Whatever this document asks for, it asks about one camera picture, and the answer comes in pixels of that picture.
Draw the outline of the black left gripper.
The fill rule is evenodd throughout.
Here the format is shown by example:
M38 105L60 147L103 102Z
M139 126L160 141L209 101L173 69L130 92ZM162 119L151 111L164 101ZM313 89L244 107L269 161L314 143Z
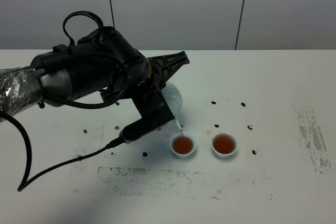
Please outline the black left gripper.
M102 89L99 90L103 102L115 100L118 102L122 99L132 99L146 101L151 99L157 90L161 90L166 81L168 81L183 65L189 64L190 61L185 53L181 51L175 54L155 56L148 58L148 76L144 83L139 84L131 95L131 89L116 99L120 90Z

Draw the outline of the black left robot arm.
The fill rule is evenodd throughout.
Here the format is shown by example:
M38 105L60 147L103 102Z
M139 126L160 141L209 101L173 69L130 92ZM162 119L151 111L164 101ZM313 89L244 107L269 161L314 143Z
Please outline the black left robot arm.
M24 68L1 71L1 120L39 104L102 109L131 99L142 121L174 118L162 89L185 52L145 57L113 27L97 29L74 46L55 46Z

